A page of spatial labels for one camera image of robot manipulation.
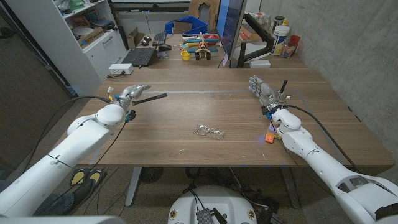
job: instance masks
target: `shelving unit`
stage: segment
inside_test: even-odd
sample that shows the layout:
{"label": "shelving unit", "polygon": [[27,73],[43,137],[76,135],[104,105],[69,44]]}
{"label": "shelving unit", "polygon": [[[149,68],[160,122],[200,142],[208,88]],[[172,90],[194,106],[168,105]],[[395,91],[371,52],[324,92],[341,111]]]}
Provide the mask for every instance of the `shelving unit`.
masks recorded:
{"label": "shelving unit", "polygon": [[107,0],[85,0],[83,8],[64,16],[53,0],[5,1],[80,96],[94,94],[110,74],[109,66],[127,52],[118,30],[108,30],[84,49],[72,33],[72,16],[93,7],[99,18],[115,22]]}
{"label": "shelving unit", "polygon": [[84,10],[91,9],[92,7],[96,6],[97,4],[100,4],[100,3],[105,2],[105,1],[106,0],[100,0],[100,1],[94,2],[94,3],[84,3],[84,7],[83,8],[76,9],[76,10],[74,10],[73,13],[65,14],[62,17],[64,19],[67,19],[67,18],[69,18],[71,16],[74,16],[76,14],[79,14],[79,13],[83,12]]}

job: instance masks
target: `small orange object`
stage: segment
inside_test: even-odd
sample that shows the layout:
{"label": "small orange object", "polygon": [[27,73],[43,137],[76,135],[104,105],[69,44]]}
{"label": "small orange object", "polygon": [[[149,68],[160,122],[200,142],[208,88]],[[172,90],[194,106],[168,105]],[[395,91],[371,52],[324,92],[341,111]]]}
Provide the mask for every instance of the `small orange object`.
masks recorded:
{"label": "small orange object", "polygon": [[268,142],[268,143],[273,143],[273,142],[274,142],[274,137],[271,136],[271,135],[269,135],[269,134],[267,134],[267,136],[266,136],[266,142]]}

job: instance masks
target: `toy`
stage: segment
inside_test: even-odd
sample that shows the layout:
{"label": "toy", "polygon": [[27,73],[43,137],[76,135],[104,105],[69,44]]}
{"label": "toy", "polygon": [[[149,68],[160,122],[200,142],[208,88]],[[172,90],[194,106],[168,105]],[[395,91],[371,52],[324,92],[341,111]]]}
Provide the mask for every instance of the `toy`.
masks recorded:
{"label": "toy", "polygon": [[195,58],[196,60],[199,60],[201,58],[201,54],[205,54],[205,57],[207,60],[210,60],[211,58],[211,53],[212,52],[217,52],[218,49],[216,47],[208,47],[208,42],[217,42],[218,39],[205,39],[203,37],[203,34],[200,33],[200,39],[190,39],[187,40],[187,43],[199,43],[198,47],[191,47],[188,49],[189,53],[195,53]]}

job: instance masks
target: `eyeglasses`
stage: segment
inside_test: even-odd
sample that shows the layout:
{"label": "eyeglasses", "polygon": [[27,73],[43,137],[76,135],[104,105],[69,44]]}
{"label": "eyeglasses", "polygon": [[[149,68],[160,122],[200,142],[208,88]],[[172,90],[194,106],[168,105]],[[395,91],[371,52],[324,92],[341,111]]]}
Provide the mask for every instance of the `eyeglasses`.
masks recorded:
{"label": "eyeglasses", "polygon": [[209,134],[209,136],[212,139],[217,139],[217,140],[222,139],[224,136],[224,131],[220,131],[219,129],[216,129],[216,128],[210,129],[204,125],[199,125],[199,124],[197,124],[194,133],[199,134],[201,136],[205,136],[205,135]]}

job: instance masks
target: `white robotic arm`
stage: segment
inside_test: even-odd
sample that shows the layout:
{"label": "white robotic arm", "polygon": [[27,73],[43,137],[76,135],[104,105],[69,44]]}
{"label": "white robotic arm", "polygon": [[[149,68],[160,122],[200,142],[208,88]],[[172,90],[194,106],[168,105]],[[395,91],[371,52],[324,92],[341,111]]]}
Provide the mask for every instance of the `white robotic arm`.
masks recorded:
{"label": "white robotic arm", "polygon": [[[285,102],[279,101],[285,83],[277,96],[257,76],[250,78],[249,83],[249,89],[260,99],[263,112],[279,124],[277,133],[282,136],[286,149],[311,166],[353,222],[376,223],[379,220],[376,211],[398,205],[398,186],[380,177],[350,171],[313,141],[311,134],[301,127],[301,120],[284,108]],[[387,218],[398,223],[397,215]]]}
{"label": "white robotic arm", "polygon": [[150,85],[129,86],[113,104],[76,119],[65,140],[0,193],[0,215],[33,215],[80,160],[104,145],[130,115],[131,100],[148,88]]}

